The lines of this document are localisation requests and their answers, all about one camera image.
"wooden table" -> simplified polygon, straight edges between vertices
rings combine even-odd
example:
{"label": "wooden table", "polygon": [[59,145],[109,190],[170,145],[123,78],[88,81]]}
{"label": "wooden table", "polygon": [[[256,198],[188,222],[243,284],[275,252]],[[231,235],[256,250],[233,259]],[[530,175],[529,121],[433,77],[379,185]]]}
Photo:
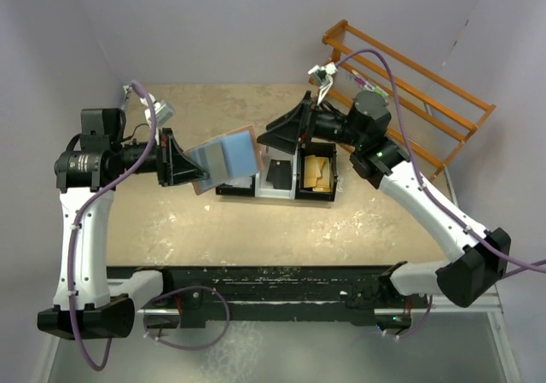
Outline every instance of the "wooden table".
{"label": "wooden table", "polygon": [[[166,126],[183,149],[253,124],[257,134],[292,109],[309,85],[149,85],[177,114]],[[128,135],[144,121],[132,95]],[[141,128],[136,138],[145,140]],[[433,168],[421,162],[430,176]],[[359,178],[338,148],[335,203],[196,196],[191,185],[162,188],[154,174],[116,191],[109,265],[375,265],[443,259],[432,237],[396,202]],[[448,194],[444,176],[434,184]]]}

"gray wall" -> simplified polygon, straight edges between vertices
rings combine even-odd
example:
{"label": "gray wall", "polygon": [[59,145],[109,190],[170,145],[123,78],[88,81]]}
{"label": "gray wall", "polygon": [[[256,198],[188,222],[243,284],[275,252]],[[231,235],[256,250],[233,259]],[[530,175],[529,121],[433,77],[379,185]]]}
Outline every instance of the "gray wall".
{"label": "gray wall", "polygon": [[114,106],[121,85],[78,0],[0,0],[0,381],[28,382],[61,256],[53,164],[82,107]]}
{"label": "gray wall", "polygon": [[[462,207],[512,236],[511,254],[546,258],[546,0],[480,0],[443,75],[497,104],[450,168]],[[544,275],[499,282],[526,382],[544,382]]]}
{"label": "gray wall", "polygon": [[478,0],[82,0],[124,81],[292,83],[347,19],[439,69]]}

